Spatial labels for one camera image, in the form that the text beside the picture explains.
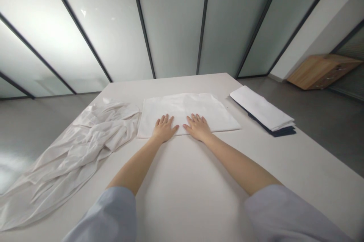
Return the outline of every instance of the white garment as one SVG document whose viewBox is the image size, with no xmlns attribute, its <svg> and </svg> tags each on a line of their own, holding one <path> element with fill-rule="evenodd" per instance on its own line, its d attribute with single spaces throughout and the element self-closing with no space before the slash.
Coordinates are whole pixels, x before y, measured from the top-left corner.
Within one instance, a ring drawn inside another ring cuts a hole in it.
<svg viewBox="0 0 364 242">
<path fill-rule="evenodd" d="M 175 94 L 144 100 L 138 138 L 150 138 L 155 122 L 162 115 L 174 116 L 173 126 L 179 125 L 175 135 L 187 135 L 182 125 L 192 113 L 204 116 L 212 132 L 241 129 L 239 123 L 212 94 Z"/>
<path fill-rule="evenodd" d="M 88 106 L 0 196 L 0 230 L 28 225 L 70 199 L 100 160 L 134 136 L 139 113 L 135 105 L 106 99 L 102 106 Z"/>
<path fill-rule="evenodd" d="M 271 131 L 294 125 L 292 117 L 273 106 L 247 86 L 233 91 L 230 96 Z"/>
</svg>

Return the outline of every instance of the folded white towel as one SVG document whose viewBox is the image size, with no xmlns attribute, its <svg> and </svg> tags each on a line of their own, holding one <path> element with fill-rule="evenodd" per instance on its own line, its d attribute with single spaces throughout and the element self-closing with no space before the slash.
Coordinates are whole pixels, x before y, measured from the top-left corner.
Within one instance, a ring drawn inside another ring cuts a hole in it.
<svg viewBox="0 0 364 242">
<path fill-rule="evenodd" d="M 179 125 L 175 135 L 188 134 L 183 127 L 192 113 L 204 116 L 212 132 L 240 129 L 239 123 L 224 105 L 211 94 L 175 94 L 145 99 L 138 129 L 138 138 L 150 138 L 155 122 L 164 114 L 174 116 L 173 126 Z"/>
<path fill-rule="evenodd" d="M 233 91 L 230 96 L 271 131 L 294 125 L 292 117 L 273 106 L 247 86 Z"/>
</svg>

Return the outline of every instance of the forearm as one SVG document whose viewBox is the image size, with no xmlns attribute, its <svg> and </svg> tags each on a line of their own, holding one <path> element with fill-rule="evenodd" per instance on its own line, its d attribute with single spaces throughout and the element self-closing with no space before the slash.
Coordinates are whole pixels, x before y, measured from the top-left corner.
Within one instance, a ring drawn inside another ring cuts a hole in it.
<svg viewBox="0 0 364 242">
<path fill-rule="evenodd" d="M 249 195 L 268 185 L 282 184 L 259 164 L 217 136 L 210 134 L 203 142 Z"/>
<path fill-rule="evenodd" d="M 136 195 L 162 142 L 149 141 L 120 169 L 107 188 L 123 186 Z"/>
</svg>

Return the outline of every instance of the polished concrete floor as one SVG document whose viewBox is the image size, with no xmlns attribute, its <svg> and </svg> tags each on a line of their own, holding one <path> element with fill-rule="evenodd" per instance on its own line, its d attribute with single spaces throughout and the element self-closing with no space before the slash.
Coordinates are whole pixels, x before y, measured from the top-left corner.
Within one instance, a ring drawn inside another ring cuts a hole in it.
<svg viewBox="0 0 364 242">
<path fill-rule="evenodd" d="M 267 77 L 239 80 L 364 177 L 364 105 L 331 91 L 301 91 Z M 0 194 L 97 94 L 0 101 Z"/>
</svg>

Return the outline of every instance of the hand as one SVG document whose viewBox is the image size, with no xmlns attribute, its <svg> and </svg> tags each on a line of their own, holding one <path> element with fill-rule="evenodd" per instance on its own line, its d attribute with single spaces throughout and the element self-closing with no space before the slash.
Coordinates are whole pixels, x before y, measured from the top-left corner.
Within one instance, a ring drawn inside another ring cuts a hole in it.
<svg viewBox="0 0 364 242">
<path fill-rule="evenodd" d="M 166 116 L 162 116 L 155 123 L 153 135 L 151 139 L 156 139 L 160 141 L 160 143 L 164 143 L 168 141 L 172 136 L 176 133 L 179 128 L 179 125 L 176 125 L 174 128 L 171 128 L 173 122 L 173 116 L 168 120 L 168 114 Z"/>
<path fill-rule="evenodd" d="M 200 117 L 198 114 L 191 115 L 192 118 L 187 116 L 187 121 L 190 126 L 184 124 L 185 130 L 191 134 L 196 140 L 205 141 L 209 136 L 212 135 L 209 125 L 204 117 Z"/>
</svg>

